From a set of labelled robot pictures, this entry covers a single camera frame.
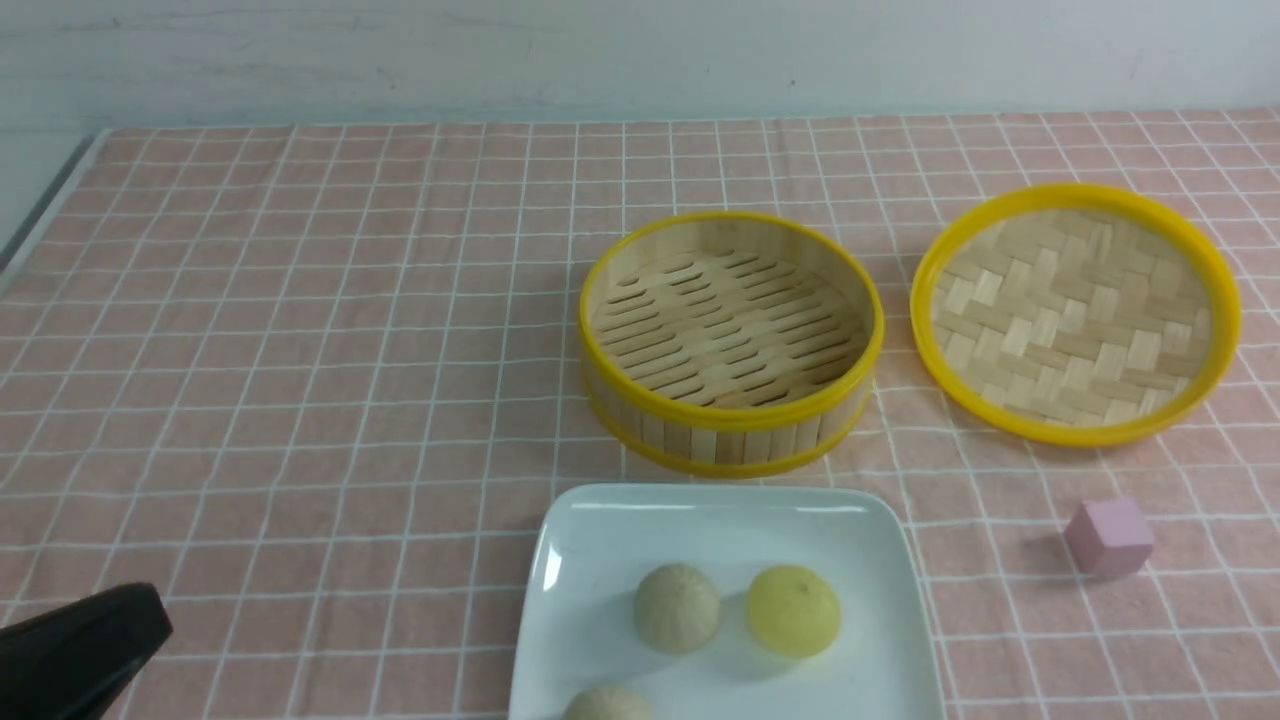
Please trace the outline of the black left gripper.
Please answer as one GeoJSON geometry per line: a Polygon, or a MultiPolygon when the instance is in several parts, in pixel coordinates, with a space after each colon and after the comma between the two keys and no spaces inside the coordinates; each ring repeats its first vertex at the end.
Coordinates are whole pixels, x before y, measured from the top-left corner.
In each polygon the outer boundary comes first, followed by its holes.
{"type": "Polygon", "coordinates": [[[161,596],[125,583],[3,628],[4,719],[101,719],[172,637],[161,596]]]}

